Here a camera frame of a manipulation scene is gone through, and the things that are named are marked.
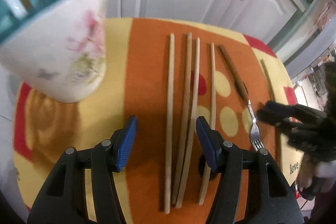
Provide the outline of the olive brown chopstick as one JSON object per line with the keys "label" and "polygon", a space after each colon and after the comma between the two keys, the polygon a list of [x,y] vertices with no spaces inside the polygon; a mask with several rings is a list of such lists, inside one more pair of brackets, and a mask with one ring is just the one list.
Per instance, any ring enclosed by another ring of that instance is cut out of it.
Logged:
{"label": "olive brown chopstick", "polygon": [[[260,61],[262,70],[264,72],[267,85],[268,85],[268,91],[270,95],[270,100],[278,103],[282,103],[282,97],[281,94],[278,93],[280,89],[274,85],[277,82],[274,81],[273,75],[271,74],[271,70],[267,66],[267,61],[266,59],[261,59]],[[281,161],[281,137],[280,137],[280,132],[278,129],[275,129],[275,143],[276,143],[276,163],[280,168],[282,168],[282,161]]]}

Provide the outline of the wooden handled steel fork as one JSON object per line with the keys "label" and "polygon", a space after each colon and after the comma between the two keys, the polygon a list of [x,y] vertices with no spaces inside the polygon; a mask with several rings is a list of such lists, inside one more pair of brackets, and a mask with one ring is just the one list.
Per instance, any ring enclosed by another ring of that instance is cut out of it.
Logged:
{"label": "wooden handled steel fork", "polygon": [[247,108],[248,108],[248,112],[251,118],[251,126],[249,129],[249,139],[250,142],[252,144],[252,147],[254,148],[254,150],[259,151],[261,149],[264,149],[264,145],[261,141],[261,137],[260,137],[260,131],[259,131],[259,127],[257,125],[257,119],[254,115],[253,112],[253,108],[252,108],[252,103],[249,99],[249,95],[248,95],[248,91],[247,88],[245,86],[245,83],[243,82],[242,78],[239,75],[239,72],[237,70],[237,68],[234,65],[234,62],[232,61],[230,55],[228,54],[225,46],[220,45],[219,46],[219,51],[221,52],[224,60],[226,61],[228,68],[230,69],[234,80],[235,80],[235,85],[237,87],[238,93],[241,96],[243,102],[246,104]]}

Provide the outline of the light wooden chopstick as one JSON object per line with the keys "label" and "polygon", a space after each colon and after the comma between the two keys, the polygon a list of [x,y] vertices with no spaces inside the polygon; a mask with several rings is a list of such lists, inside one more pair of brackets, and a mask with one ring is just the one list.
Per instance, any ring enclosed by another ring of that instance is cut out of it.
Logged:
{"label": "light wooden chopstick", "polygon": [[[215,129],[216,125],[216,114],[217,114],[217,103],[216,103],[216,87],[215,87],[215,45],[211,43],[211,108],[210,108],[210,127]],[[207,193],[207,188],[209,186],[211,169],[207,163],[205,163],[203,179],[201,184],[201,189],[198,197],[198,205],[203,205],[205,201],[205,196]]]}
{"label": "light wooden chopstick", "polygon": [[175,36],[170,34],[169,63],[167,76],[167,116],[166,116],[166,150],[165,150],[165,191],[164,212],[170,213],[171,206],[171,173],[173,157],[173,110],[174,110],[174,57]]}
{"label": "light wooden chopstick", "polygon": [[181,182],[179,186],[179,192],[177,195],[177,201],[175,204],[176,208],[181,208],[183,199],[185,196],[187,179],[189,176],[190,162],[191,162],[191,154],[193,149],[193,138],[195,131],[195,121],[197,114],[197,105],[198,105],[198,86],[199,86],[199,67],[200,67],[200,52],[201,52],[201,40],[200,38],[196,38],[195,42],[195,65],[194,65],[194,81],[193,81],[193,94],[191,101],[191,114],[189,121],[188,134],[187,134],[187,142],[186,142],[186,152],[185,158],[183,162],[183,169],[181,175]]}
{"label": "light wooden chopstick", "polygon": [[175,170],[175,179],[173,186],[173,193],[171,197],[171,202],[175,207],[178,207],[178,194],[179,187],[181,184],[183,162],[185,156],[186,140],[187,140],[187,127],[189,120],[189,107],[190,107],[190,85],[191,85],[191,62],[192,62],[192,51],[193,51],[193,42],[192,42],[192,33],[187,34],[186,39],[186,58],[185,58],[185,85],[183,92],[183,106],[182,106],[182,115],[181,115],[181,127],[179,135],[179,146],[178,146],[178,157]]}

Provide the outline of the orange yellow patterned mat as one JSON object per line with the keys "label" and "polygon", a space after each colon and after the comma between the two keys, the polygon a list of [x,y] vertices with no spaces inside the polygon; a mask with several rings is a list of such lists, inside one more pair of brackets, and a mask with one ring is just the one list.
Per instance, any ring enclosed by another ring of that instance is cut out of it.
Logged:
{"label": "orange yellow patterned mat", "polygon": [[[156,19],[106,21],[108,70],[100,87],[79,103],[60,103],[27,84],[17,96],[14,122],[14,164],[19,191],[26,207],[34,200],[59,156],[70,146],[95,146],[122,128],[130,115],[138,119],[129,161],[114,176],[128,223],[205,223],[218,181],[209,183],[203,205],[198,205],[202,154],[193,142],[189,176],[182,207],[163,211],[165,180],[167,69],[169,36],[175,36],[173,155],[178,143],[185,84],[186,36],[200,38],[198,115],[209,117],[211,106],[210,45],[224,45],[239,71],[254,110],[270,100],[261,67],[266,59],[282,103],[296,103],[295,93],[281,60],[260,40],[218,27]],[[217,99],[216,129],[243,149],[250,149],[249,112],[238,95],[234,78],[221,53],[215,51]]]}

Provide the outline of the floral white utensil holder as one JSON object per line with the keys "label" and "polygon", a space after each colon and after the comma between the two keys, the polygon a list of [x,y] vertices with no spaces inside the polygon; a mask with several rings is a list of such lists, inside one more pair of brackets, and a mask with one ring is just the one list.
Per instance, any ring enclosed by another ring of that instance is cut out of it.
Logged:
{"label": "floral white utensil holder", "polygon": [[106,0],[1,0],[1,65],[64,103],[93,93],[106,72]]}

